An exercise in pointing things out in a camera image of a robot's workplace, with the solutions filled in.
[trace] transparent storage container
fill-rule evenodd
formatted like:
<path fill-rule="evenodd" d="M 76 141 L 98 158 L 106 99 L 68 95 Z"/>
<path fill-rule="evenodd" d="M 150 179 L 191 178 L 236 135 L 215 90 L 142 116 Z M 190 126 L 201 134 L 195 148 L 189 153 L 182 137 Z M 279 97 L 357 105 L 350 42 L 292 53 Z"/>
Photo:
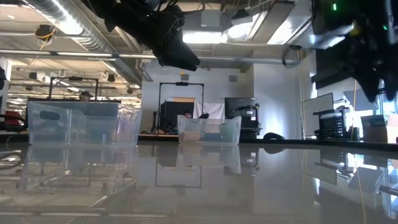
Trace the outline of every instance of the transparent storage container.
<path fill-rule="evenodd" d="M 180 143 L 237 145 L 242 117 L 234 119 L 188 119 L 177 116 Z"/>
<path fill-rule="evenodd" d="M 132 186 L 140 122 L 141 110 L 118 103 L 28 102 L 18 188 L 104 197 Z"/>

